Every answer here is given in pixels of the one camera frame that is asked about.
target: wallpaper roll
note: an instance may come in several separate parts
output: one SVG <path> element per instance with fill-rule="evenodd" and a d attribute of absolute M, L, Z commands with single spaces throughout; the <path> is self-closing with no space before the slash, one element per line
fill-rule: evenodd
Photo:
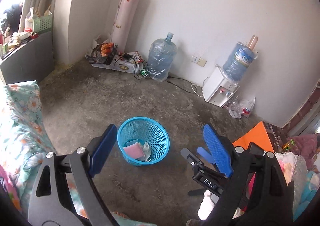
<path fill-rule="evenodd" d="M 139 0 L 120 0 L 119 2 L 111 33 L 111 42 L 115 44 L 117 51 L 124 52 L 138 2 Z"/>

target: purple cloth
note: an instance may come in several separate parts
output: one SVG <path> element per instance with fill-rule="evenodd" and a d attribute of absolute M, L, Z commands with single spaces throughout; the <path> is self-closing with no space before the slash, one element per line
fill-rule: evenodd
<path fill-rule="evenodd" d="M 303 156 L 306 161 L 307 169 L 312 170 L 314 166 L 314 155 L 317 148 L 317 135 L 302 135 L 287 138 L 287 141 L 293 139 L 295 146 L 290 149 L 291 152 Z"/>

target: white cable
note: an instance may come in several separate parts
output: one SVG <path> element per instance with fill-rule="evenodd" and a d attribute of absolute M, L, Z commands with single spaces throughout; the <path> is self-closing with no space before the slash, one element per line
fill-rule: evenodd
<path fill-rule="evenodd" d="M 210 78 L 210 77 L 206 77 L 206 78 L 204 79 L 204 81 L 202 82 L 202 86 L 199 86 L 199 85 L 197 85 L 197 84 L 191 84 L 191 88 L 192 88 L 193 92 L 194 92 L 198 97 L 200 97 L 200 98 L 204 98 L 204 95 L 203 95 L 203 86 L 204 86 L 204 82 L 207 80 L 207 78 Z M 202 96 L 200 96 L 200 95 L 197 94 L 197 92 L 194 90 L 193 86 L 201 87 Z"/>

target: basket rim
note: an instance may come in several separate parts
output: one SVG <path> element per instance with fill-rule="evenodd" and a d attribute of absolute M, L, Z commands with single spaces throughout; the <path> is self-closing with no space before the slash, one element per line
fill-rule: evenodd
<path fill-rule="evenodd" d="M 158 125 L 158 127 L 161 129 L 161 131 L 165 134 L 165 136 L 166 136 L 166 138 L 167 138 L 168 144 L 167 144 L 167 147 L 166 147 L 166 149 L 165 149 L 164 154 L 163 154 L 159 159 L 154 160 L 154 161 L 150 161 L 150 162 L 142 162 L 142 161 L 133 159 L 132 157 L 128 156 L 128 155 L 126 154 L 126 152 L 123 150 L 123 146 L 120 146 L 120 144 L 119 144 L 120 133 L 121 133 L 123 127 L 124 127 L 127 123 L 129 123 L 130 121 L 135 120 L 135 119 L 144 119 L 144 120 L 151 121 L 151 122 L 155 123 L 156 125 Z M 122 125 L 120 126 L 119 130 L 118 130 L 117 143 L 118 143 L 118 146 L 119 146 L 122 154 L 123 154 L 126 158 L 128 158 L 130 161 L 132 161 L 132 162 L 134 162 L 134 163 L 138 163 L 138 164 L 142 164 L 142 165 L 155 164 L 155 163 L 161 161 L 162 159 L 165 158 L 165 156 L 166 156 L 167 153 L 169 152 L 169 148 L 170 148 L 169 135 L 168 135 L 167 131 L 165 131 L 164 127 L 163 127 L 161 124 L 159 124 L 157 121 L 155 121 L 155 120 L 153 120 L 153 119 L 151 119 L 151 118 L 146 118 L 146 117 L 133 117 L 133 118 L 130 118 L 130 119 L 126 120 L 125 122 L 123 122 Z"/>

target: white wall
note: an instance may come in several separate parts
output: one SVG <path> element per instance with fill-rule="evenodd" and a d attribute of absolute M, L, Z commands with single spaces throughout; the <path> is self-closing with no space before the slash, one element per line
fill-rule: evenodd
<path fill-rule="evenodd" d="M 105 33 L 119 0 L 111 0 Z M 305 102 L 320 77 L 318 0 L 140 0 L 126 51 L 147 57 L 151 43 L 174 33 L 180 51 L 172 73 L 201 84 L 217 59 L 237 41 L 259 37 L 258 59 L 241 82 L 241 95 L 256 96 L 254 112 L 283 126 Z M 192 54 L 207 60 L 190 62 Z"/>
<path fill-rule="evenodd" d="M 56 0 L 53 40 L 59 62 L 73 64 L 84 57 L 104 31 L 109 6 L 110 0 Z"/>

